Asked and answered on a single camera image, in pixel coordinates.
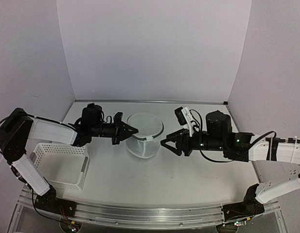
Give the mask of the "white mesh laundry bag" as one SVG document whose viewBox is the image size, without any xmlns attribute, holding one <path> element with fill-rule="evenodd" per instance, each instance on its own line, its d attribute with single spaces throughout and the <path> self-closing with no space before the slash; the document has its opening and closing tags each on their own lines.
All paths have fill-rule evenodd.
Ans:
<svg viewBox="0 0 300 233">
<path fill-rule="evenodd" d="M 141 159 L 154 157 L 160 149 L 163 122 L 154 114 L 140 112 L 130 115 L 127 123 L 139 131 L 126 140 L 127 150 Z"/>
</svg>

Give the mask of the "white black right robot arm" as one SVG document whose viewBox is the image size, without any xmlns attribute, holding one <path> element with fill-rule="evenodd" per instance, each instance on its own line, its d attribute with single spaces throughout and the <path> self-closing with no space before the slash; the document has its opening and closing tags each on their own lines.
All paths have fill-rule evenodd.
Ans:
<svg viewBox="0 0 300 233">
<path fill-rule="evenodd" d="M 161 140 L 160 144 L 181 156 L 190 156 L 196 150 L 212 163 L 270 161 L 300 166 L 300 139 L 280 138 L 275 131 L 261 136 L 253 133 L 232 131 L 231 117 L 220 111 L 206 115 L 205 120 L 196 119 L 193 110 L 179 107 L 175 115 L 182 129 Z M 300 173 L 278 183 L 260 183 L 248 188 L 239 211 L 250 215 L 258 204 L 300 189 Z"/>
</svg>

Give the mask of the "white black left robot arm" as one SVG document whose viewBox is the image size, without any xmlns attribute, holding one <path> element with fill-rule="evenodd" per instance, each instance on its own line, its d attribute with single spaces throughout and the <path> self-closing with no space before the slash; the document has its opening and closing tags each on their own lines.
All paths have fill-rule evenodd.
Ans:
<svg viewBox="0 0 300 233">
<path fill-rule="evenodd" d="M 122 120 L 117 112 L 106 121 L 101 106 L 94 103 L 83 108 L 74 123 L 34 116 L 17 107 L 0 121 L 0 154 L 16 174 L 17 178 L 42 196 L 40 203 L 49 212 L 59 208 L 59 200 L 50 194 L 51 185 L 40 174 L 29 158 L 30 141 L 51 141 L 73 147 L 82 147 L 94 137 L 109 138 L 113 145 L 131 138 L 138 129 Z"/>
</svg>

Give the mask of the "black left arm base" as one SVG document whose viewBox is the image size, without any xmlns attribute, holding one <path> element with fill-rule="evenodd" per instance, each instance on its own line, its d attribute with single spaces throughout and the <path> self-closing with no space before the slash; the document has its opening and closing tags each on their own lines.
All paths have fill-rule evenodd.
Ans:
<svg viewBox="0 0 300 233">
<path fill-rule="evenodd" d="M 74 217 L 76 202 L 57 197 L 55 188 L 49 184 L 49 190 L 43 195 L 37 195 L 33 200 L 33 207 L 53 214 L 65 217 Z"/>
</svg>

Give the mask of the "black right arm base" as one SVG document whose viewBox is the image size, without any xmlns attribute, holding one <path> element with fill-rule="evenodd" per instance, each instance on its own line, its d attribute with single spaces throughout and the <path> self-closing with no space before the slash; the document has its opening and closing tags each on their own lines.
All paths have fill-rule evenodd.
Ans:
<svg viewBox="0 0 300 233">
<path fill-rule="evenodd" d="M 243 220 L 265 212 L 264 205 L 256 200 L 257 187 L 258 184 L 250 186 L 242 202 L 222 206 L 221 211 L 223 212 L 225 222 Z"/>
</svg>

